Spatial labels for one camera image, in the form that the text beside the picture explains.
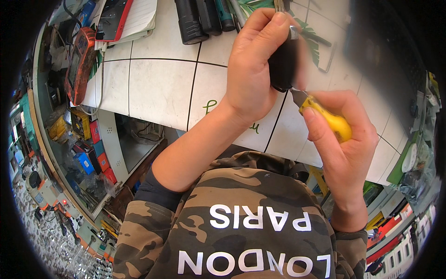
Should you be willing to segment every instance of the black key fob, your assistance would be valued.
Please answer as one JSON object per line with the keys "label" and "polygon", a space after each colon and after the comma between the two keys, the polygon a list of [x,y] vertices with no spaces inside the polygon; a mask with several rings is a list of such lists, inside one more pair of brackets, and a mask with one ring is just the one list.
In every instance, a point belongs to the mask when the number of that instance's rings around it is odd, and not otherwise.
{"label": "black key fob", "polygon": [[297,68],[297,40],[299,32],[289,27],[288,38],[268,59],[271,86],[279,92],[291,89]]}

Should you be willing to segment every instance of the camouflage shirt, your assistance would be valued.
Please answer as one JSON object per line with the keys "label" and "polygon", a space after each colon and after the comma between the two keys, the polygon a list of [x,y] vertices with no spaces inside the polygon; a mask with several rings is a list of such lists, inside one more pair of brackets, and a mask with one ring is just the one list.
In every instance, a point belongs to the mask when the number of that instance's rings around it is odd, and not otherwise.
{"label": "camouflage shirt", "polygon": [[175,213],[132,201],[113,278],[363,278],[367,233],[335,232],[312,191],[283,175],[293,164],[246,151],[214,161]]}

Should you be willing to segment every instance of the notebook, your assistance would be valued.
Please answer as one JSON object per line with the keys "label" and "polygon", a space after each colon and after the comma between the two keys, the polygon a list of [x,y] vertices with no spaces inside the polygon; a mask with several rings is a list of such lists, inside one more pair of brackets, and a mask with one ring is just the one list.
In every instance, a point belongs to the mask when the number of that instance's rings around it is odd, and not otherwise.
{"label": "notebook", "polygon": [[[150,36],[155,28],[156,11],[157,0],[133,0],[124,23],[121,38],[116,42],[108,42],[106,45],[112,46],[136,40],[143,36]],[[101,49],[105,43],[96,41],[95,50]]]}

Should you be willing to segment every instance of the white cable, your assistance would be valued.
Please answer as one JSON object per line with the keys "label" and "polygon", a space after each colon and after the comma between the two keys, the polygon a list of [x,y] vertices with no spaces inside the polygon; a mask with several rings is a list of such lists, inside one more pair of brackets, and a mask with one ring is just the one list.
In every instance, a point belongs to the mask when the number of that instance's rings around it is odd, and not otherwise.
{"label": "white cable", "polygon": [[102,53],[102,62],[101,62],[101,63],[102,63],[102,70],[101,70],[101,99],[100,99],[100,101],[99,101],[99,105],[98,105],[98,107],[96,108],[96,110],[95,110],[94,112],[92,112],[92,113],[88,113],[88,112],[86,112],[86,111],[82,108],[82,104],[79,105],[79,108],[80,108],[85,114],[90,115],[90,116],[95,115],[95,114],[98,112],[98,110],[99,110],[99,108],[101,107],[101,104],[102,104],[102,97],[103,97],[103,91],[104,91],[104,65],[105,65],[105,52]]}

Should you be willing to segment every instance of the white tiled counter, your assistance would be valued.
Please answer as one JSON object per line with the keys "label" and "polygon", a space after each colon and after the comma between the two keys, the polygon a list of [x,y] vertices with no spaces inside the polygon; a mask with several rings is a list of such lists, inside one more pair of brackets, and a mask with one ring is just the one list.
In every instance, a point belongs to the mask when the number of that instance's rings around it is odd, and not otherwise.
{"label": "white tiled counter", "polygon": [[[367,179],[388,185],[386,178],[408,139],[391,107],[344,57],[348,1],[332,3],[318,0],[321,10],[308,0],[291,3],[295,17],[308,23],[318,36],[338,45],[328,73],[308,62],[307,90],[351,89],[357,93],[380,136]],[[236,36],[236,31],[223,32],[201,44],[185,46],[175,2],[158,1],[156,28],[151,36],[106,51],[101,109],[187,131],[225,94],[227,63]],[[331,50],[319,44],[319,67],[327,66]],[[83,104],[99,104],[101,70],[89,81]],[[291,94],[281,93],[271,112],[234,144],[321,167],[320,156],[307,136],[308,129]]]}

